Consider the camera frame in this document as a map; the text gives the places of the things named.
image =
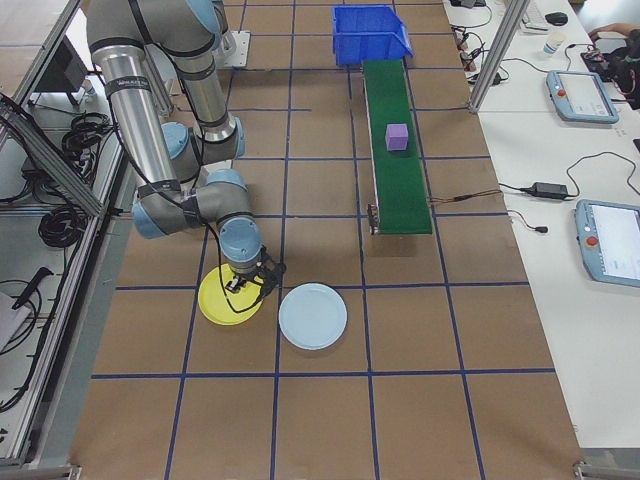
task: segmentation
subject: yellow plate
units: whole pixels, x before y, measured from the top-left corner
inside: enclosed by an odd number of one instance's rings
[[[218,325],[237,325],[249,320],[258,311],[262,300],[253,308],[242,313],[235,313],[229,307],[225,298],[225,290],[220,286],[220,277],[216,267],[211,270],[202,283],[198,291],[198,305],[202,314]],[[229,264],[222,265],[222,284],[226,285],[233,279],[233,272]],[[238,293],[226,292],[231,305],[236,310],[244,310],[256,301],[260,294],[260,287],[255,283],[247,282]]]

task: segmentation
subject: light blue plate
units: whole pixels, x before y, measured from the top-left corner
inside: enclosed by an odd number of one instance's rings
[[[280,305],[280,330],[295,346],[305,350],[326,348],[347,326],[342,297],[321,283],[305,283],[291,290]]]

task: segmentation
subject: conveyor belt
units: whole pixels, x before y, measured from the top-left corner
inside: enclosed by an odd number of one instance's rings
[[[401,60],[365,61],[364,81],[377,202],[377,233],[431,233],[413,119]],[[406,123],[407,149],[387,151],[387,124]]]

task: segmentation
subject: white paper cup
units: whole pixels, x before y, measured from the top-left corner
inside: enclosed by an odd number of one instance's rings
[[[566,36],[562,32],[553,32],[547,36],[547,41],[542,48],[542,51],[547,55],[553,55],[558,51],[562,42],[564,42]]]

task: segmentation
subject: blue plastic bin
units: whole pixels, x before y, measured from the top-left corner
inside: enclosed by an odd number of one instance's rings
[[[413,56],[407,27],[388,5],[336,5],[332,16],[336,65]]]

